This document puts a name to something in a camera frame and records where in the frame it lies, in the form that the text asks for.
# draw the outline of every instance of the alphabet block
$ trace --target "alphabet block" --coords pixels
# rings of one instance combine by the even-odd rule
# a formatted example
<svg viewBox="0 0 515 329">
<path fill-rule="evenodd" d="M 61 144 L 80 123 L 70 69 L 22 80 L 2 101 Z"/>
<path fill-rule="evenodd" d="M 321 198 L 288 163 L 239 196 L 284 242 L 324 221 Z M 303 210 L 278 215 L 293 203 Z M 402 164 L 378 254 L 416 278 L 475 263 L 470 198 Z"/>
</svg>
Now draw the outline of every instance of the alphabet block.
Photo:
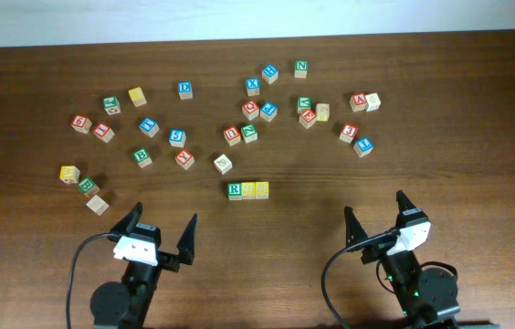
<svg viewBox="0 0 515 329">
<path fill-rule="evenodd" d="M 77 187 L 79 191 L 87 197 L 95 196 L 100 191 L 100 188 L 96 186 L 89 177 L 83 178 L 83 180 L 77 184 Z"/>
<path fill-rule="evenodd" d="M 241 135 L 239 134 L 239 131 L 236 127 L 229 127 L 225 129 L 223 135 L 225 136 L 225 140 L 227 141 L 229 146 L 233 146 L 241 142 Z"/>
<path fill-rule="evenodd" d="M 259 116 L 264 118 L 264 120 L 267 122 L 272 122 L 276 115 L 278 115 L 278 106 L 270 103 L 269 101 L 261 107 L 261 111 L 259 114 Z"/>
<path fill-rule="evenodd" d="M 176 163 L 179 164 L 182 168 L 184 168 L 184 170 L 187 170 L 191 167 L 191 165 L 194 164 L 193 155 L 185 149 L 183 149 L 179 154 L 177 154 L 174 160 L 176 160 Z"/>
<path fill-rule="evenodd" d="M 298 113 L 310 110 L 312 108 L 312 99 L 309 96 L 298 97 Z"/>
<path fill-rule="evenodd" d="M 256 198 L 256 183 L 241 183 L 241 198 L 253 200 Z"/>
<path fill-rule="evenodd" d="M 312 110 L 306 110 L 300 115 L 299 122 L 304 128 L 309 129 L 316 123 L 316 114 Z"/>
<path fill-rule="evenodd" d="M 357 153 L 357 155 L 359 155 L 359 157 L 363 157 L 373 150 L 373 144 L 367 137 L 365 137 L 357 141 L 353 148 L 355 149 L 355 152 Z"/>
<path fill-rule="evenodd" d="M 243 135 L 244 142 L 251 143 L 257 139 L 258 130 L 256 130 L 255 125 L 249 124 L 247 126 L 241 127 L 241 134 Z"/>
<path fill-rule="evenodd" d="M 297 60 L 294 67 L 294 78 L 306 78 L 309 70 L 309 62 L 307 60 Z"/>
<path fill-rule="evenodd" d="M 233 168 L 231 160 L 229 160 L 229 158 L 225 154 L 216 158 L 213 164 L 215 165 L 215 168 L 217 168 L 219 173 L 221 173 L 221 175 L 224 175 L 226 172 Z"/>
<path fill-rule="evenodd" d="M 178 96 L 181 97 L 181 100 L 193 98 L 193 85 L 191 81 L 178 82 Z"/>
<path fill-rule="evenodd" d="M 75 165 L 63 165 L 60 167 L 60 180 L 66 184 L 73 184 L 79 181 L 81 172 Z"/>
<path fill-rule="evenodd" d="M 248 101 L 243 104 L 241 111 L 248 120 L 252 121 L 259 115 L 259 106 L 254 101 Z"/>
<path fill-rule="evenodd" d="M 133 158 L 136 160 L 136 163 L 140 166 L 140 168 L 144 168 L 146 165 L 152 163 L 152 159 L 148 152 L 146 152 L 145 148 L 141 148 L 140 150 L 133 153 Z"/>
<path fill-rule="evenodd" d="M 339 139 L 344 142 L 351 143 L 353 138 L 355 138 L 355 134 L 357 134 L 357 127 L 349 123 L 345 123 L 345 125 L 342 127 Z"/>
<path fill-rule="evenodd" d="M 109 208 L 110 205 L 103 201 L 103 199 L 99 196 L 93 196 L 91 200 L 87 203 L 87 207 L 89 207 L 89 209 L 93 210 L 93 212 L 101 216 L 101 214 L 103 214 L 103 212 L 107 210 L 107 208 Z"/>
<path fill-rule="evenodd" d="M 365 95 L 365 99 L 367 100 L 367 103 L 369 104 L 367 106 L 367 111 L 375 111 L 379 109 L 379 106 L 382 104 L 382 102 L 379 100 L 379 96 L 376 93 Z"/>
<path fill-rule="evenodd" d="M 268 83 L 272 84 L 278 79 L 278 69 L 269 64 L 261 71 L 261 77 Z"/>
<path fill-rule="evenodd" d="M 170 131 L 170 136 L 168 137 L 168 143 L 174 147 L 184 147 L 184 142 L 186 142 L 186 133 L 181 130 L 172 129 Z"/>
<path fill-rule="evenodd" d="M 130 91 L 128 91 L 130 94 L 131 101 L 133 102 L 133 106 L 138 107 L 146 104 L 146 98 L 144 97 L 144 93 L 142 91 L 142 88 L 137 87 Z"/>
<path fill-rule="evenodd" d="M 259 95 L 259 79 L 250 78 L 246 80 L 247 96 Z"/>
<path fill-rule="evenodd" d="M 109 115 L 118 114 L 121 112 L 120 102 L 115 96 L 106 97 L 103 99 L 103 109 Z"/>
<path fill-rule="evenodd" d="M 80 133 L 88 133 L 91 128 L 91 120 L 86 116 L 76 115 L 75 118 L 73 118 L 71 127 Z"/>
<path fill-rule="evenodd" d="M 114 136 L 113 130 L 105 123 L 98 124 L 93 130 L 93 133 L 105 143 L 109 142 Z"/>
<path fill-rule="evenodd" d="M 227 185 L 227 196 L 230 201 L 242 200 L 241 183 L 230 183 Z"/>
<path fill-rule="evenodd" d="M 140 123 L 140 130 L 148 137 L 154 137 L 154 135 L 160 131 L 158 123 L 150 118 L 145 118 Z"/>
<path fill-rule="evenodd" d="M 256 199 L 269 198 L 269 182 L 256 182 Z"/>
<path fill-rule="evenodd" d="M 367 100 L 365 99 L 364 93 L 358 93 L 351 96 L 351 104 L 352 111 L 363 111 L 367 110 Z"/>
<path fill-rule="evenodd" d="M 331 106 L 329 104 L 316 104 L 316 120 L 327 122 L 331 116 Z"/>
</svg>

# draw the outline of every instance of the green block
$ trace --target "green block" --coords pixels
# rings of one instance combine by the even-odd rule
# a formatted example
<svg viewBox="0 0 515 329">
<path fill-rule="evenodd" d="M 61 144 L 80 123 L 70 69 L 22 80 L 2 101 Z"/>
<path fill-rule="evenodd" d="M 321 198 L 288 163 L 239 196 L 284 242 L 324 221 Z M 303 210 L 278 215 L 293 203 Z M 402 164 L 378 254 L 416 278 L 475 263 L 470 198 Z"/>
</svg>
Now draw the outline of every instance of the green block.
<svg viewBox="0 0 515 329">
<path fill-rule="evenodd" d="M 309 62 L 307 60 L 297 60 L 296 61 L 296 70 L 308 70 Z"/>
<path fill-rule="evenodd" d="M 299 109 L 311 109 L 312 99 L 309 96 L 298 97 L 298 108 Z"/>
<path fill-rule="evenodd" d="M 133 153 L 133 158 L 136 160 L 137 163 L 140 163 L 146 159 L 148 159 L 150 155 L 148 152 L 146 152 L 145 148 L 141 148 L 140 150 Z"/>
<path fill-rule="evenodd" d="M 253 124 L 249 124 L 247 126 L 241 127 L 241 133 L 243 133 L 244 137 L 253 136 L 258 131 L 256 130 L 256 126 Z"/>
<path fill-rule="evenodd" d="M 106 97 L 103 99 L 103 108 L 117 107 L 118 99 L 115 96 Z"/>
<path fill-rule="evenodd" d="M 95 183 L 91 180 L 89 177 L 83 178 L 82 181 L 80 181 L 77 184 L 77 187 L 79 188 L 79 191 L 82 193 L 87 193 L 87 191 L 91 190 L 91 188 L 95 187 Z"/>
<path fill-rule="evenodd" d="M 229 196 L 241 196 L 241 183 L 230 183 L 227 190 Z"/>
</svg>

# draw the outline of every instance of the letter on block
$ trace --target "letter on block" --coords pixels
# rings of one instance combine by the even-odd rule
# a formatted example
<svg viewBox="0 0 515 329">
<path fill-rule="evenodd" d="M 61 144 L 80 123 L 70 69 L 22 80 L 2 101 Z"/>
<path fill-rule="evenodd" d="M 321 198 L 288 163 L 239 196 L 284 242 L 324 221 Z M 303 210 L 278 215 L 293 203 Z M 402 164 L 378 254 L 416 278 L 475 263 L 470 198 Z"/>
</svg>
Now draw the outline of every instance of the letter on block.
<svg viewBox="0 0 515 329">
<path fill-rule="evenodd" d="M 86 116 L 76 115 L 75 118 L 73 118 L 71 127 L 80 133 L 88 133 L 91 128 L 91 121 Z"/>
<path fill-rule="evenodd" d="M 259 95 L 259 79 L 249 78 L 246 80 L 247 96 Z"/>
<path fill-rule="evenodd" d="M 93 133 L 95 133 L 97 138 L 101 139 L 105 143 L 109 142 L 114 136 L 113 130 L 105 123 L 98 124 L 98 126 L 93 130 Z"/>
<path fill-rule="evenodd" d="M 227 185 L 227 196 L 230 201 L 241 200 L 241 183 L 230 183 Z"/>
<path fill-rule="evenodd" d="M 298 121 L 304 128 L 309 129 L 316 123 L 316 114 L 312 110 L 306 110 L 300 115 Z"/>
<path fill-rule="evenodd" d="M 364 111 L 367 110 L 367 100 L 365 99 L 364 93 L 354 94 L 351 96 L 351 104 L 352 111 Z"/>
<path fill-rule="evenodd" d="M 93 196 L 91 200 L 87 203 L 87 207 L 93 210 L 96 214 L 100 215 L 110 207 L 102 198 L 99 196 Z"/>
<path fill-rule="evenodd" d="M 298 97 L 298 113 L 302 113 L 312 108 L 312 99 L 308 96 Z"/>
<path fill-rule="evenodd" d="M 256 199 L 269 198 L 269 183 L 256 182 Z"/>
<path fill-rule="evenodd" d="M 178 96 L 181 97 L 181 100 L 193 98 L 193 85 L 191 81 L 178 82 Z"/>
<path fill-rule="evenodd" d="M 261 77 L 268 83 L 272 84 L 278 79 L 278 69 L 269 64 L 261 71 Z"/>
<path fill-rule="evenodd" d="M 176 163 L 179 164 L 184 170 L 187 170 L 191 165 L 194 164 L 193 155 L 183 149 L 179 154 L 174 158 Z"/>
<path fill-rule="evenodd" d="M 357 141 L 353 148 L 355 149 L 355 152 L 359 155 L 359 157 L 363 157 L 373 150 L 373 144 L 367 137 L 365 137 Z"/>
<path fill-rule="evenodd" d="M 219 156 L 216 158 L 213 162 L 215 164 L 215 168 L 221 173 L 221 175 L 224 175 L 226 172 L 231 170 L 233 168 L 233 164 L 231 163 L 231 160 L 226 157 L 225 154 Z"/>
<path fill-rule="evenodd" d="M 115 96 L 106 97 L 103 99 L 103 109 L 109 115 L 118 114 L 121 112 L 120 103 Z"/>
<path fill-rule="evenodd" d="M 278 106 L 270 103 L 269 101 L 261 107 L 261 113 L 259 114 L 259 116 L 264 118 L 267 122 L 272 122 L 272 120 L 276 118 L 276 115 L 278 115 Z"/>
<path fill-rule="evenodd" d="M 60 167 L 60 180 L 66 184 L 73 184 L 79 181 L 81 172 L 75 165 L 63 165 Z"/>
<path fill-rule="evenodd" d="M 357 134 L 357 127 L 352 124 L 345 123 L 345 125 L 342 127 L 339 139 L 344 142 L 351 143 L 353 138 L 355 138 L 355 134 Z"/>
<path fill-rule="evenodd" d="M 252 121 L 259 115 L 259 106 L 254 101 L 248 101 L 243 104 L 241 111 L 248 120 Z"/>
<path fill-rule="evenodd" d="M 186 133 L 178 129 L 172 129 L 170 131 L 170 137 L 168 137 L 168 143 L 174 147 L 184 147 L 186 142 Z"/>
<path fill-rule="evenodd" d="M 377 95 L 377 93 L 365 95 L 365 99 L 369 104 L 367 106 L 367 111 L 375 111 L 379 109 L 379 106 L 382 104 L 382 102 L 379 100 L 379 96 Z"/>
<path fill-rule="evenodd" d="M 224 132 L 223 135 L 229 146 L 233 146 L 239 142 L 241 142 L 241 135 L 236 127 L 229 127 Z"/>
<path fill-rule="evenodd" d="M 130 94 L 131 101 L 133 102 L 133 106 L 138 107 L 146 104 L 146 98 L 144 97 L 144 93 L 142 92 L 142 88 L 137 87 L 130 91 L 128 91 Z"/>
<path fill-rule="evenodd" d="M 160 130 L 158 123 L 150 118 L 145 118 L 140 123 L 140 130 L 148 137 L 154 137 L 154 135 Z"/>
<path fill-rule="evenodd" d="M 256 183 L 241 183 L 241 197 L 244 200 L 253 200 L 256 198 Z"/>
<path fill-rule="evenodd" d="M 241 127 L 241 134 L 243 135 L 243 140 L 246 143 L 251 143 L 257 139 L 258 130 L 256 130 L 255 125 L 249 124 L 247 126 Z"/>
<path fill-rule="evenodd" d="M 100 191 L 100 188 L 96 186 L 89 177 L 83 178 L 83 180 L 77 184 L 77 187 L 86 197 L 95 196 Z"/>
<path fill-rule="evenodd" d="M 309 70 L 309 62 L 306 60 L 297 60 L 294 68 L 294 78 L 306 78 Z"/>
<path fill-rule="evenodd" d="M 316 104 L 316 120 L 327 122 L 331 116 L 331 106 L 329 104 Z"/>
<path fill-rule="evenodd" d="M 144 168 L 146 165 L 152 163 L 152 159 L 148 152 L 146 152 L 145 148 L 141 148 L 140 150 L 133 153 L 133 158 L 136 160 L 136 163 L 140 166 L 140 168 Z"/>
</svg>

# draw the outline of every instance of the wooden table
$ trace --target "wooden table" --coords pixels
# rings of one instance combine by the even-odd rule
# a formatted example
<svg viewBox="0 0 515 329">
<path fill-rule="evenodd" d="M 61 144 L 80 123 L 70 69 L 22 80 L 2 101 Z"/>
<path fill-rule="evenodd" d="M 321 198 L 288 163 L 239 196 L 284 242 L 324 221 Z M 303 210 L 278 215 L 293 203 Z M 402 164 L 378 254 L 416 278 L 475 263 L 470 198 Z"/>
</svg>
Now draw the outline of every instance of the wooden table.
<svg viewBox="0 0 515 329">
<path fill-rule="evenodd" d="M 310 61 L 305 80 L 294 60 Z M 255 119 L 258 140 L 227 145 L 223 130 L 246 118 L 244 80 L 272 63 L 258 103 L 272 101 L 272 123 Z M 176 83 L 190 80 L 181 101 Z M 148 104 L 134 108 L 127 90 Z M 378 92 L 379 111 L 353 113 L 349 95 Z M 121 114 L 101 98 L 116 95 Z M 331 105 L 329 122 L 298 123 L 297 97 Z M 75 114 L 106 122 L 105 144 L 74 132 Z M 146 116 L 161 132 L 138 129 Z M 339 141 L 351 122 L 375 144 L 359 158 Z M 196 163 L 183 170 L 167 142 L 186 131 Z M 140 169 L 131 152 L 147 147 Z M 221 176 L 213 160 L 234 168 Z M 110 203 L 91 212 L 76 186 L 58 179 L 76 165 Z M 226 183 L 267 180 L 270 199 L 230 202 Z M 199 215 L 196 259 L 165 272 L 148 313 L 153 328 L 288 328 L 335 324 L 321 296 L 327 259 L 344 246 L 342 209 L 352 206 L 369 234 L 394 225 L 403 189 L 432 220 L 420 261 L 460 272 L 460 320 L 515 328 L 515 31 L 359 37 L 147 43 L 0 49 L 0 328 L 64 326 L 68 266 L 78 244 L 105 232 L 138 201 L 142 222 L 162 229 L 162 249 Z M 90 328 L 89 298 L 118 281 L 126 262 L 98 241 L 79 258 L 71 315 Z M 331 268 L 329 294 L 350 322 L 395 319 L 399 305 L 348 254 Z"/>
</svg>

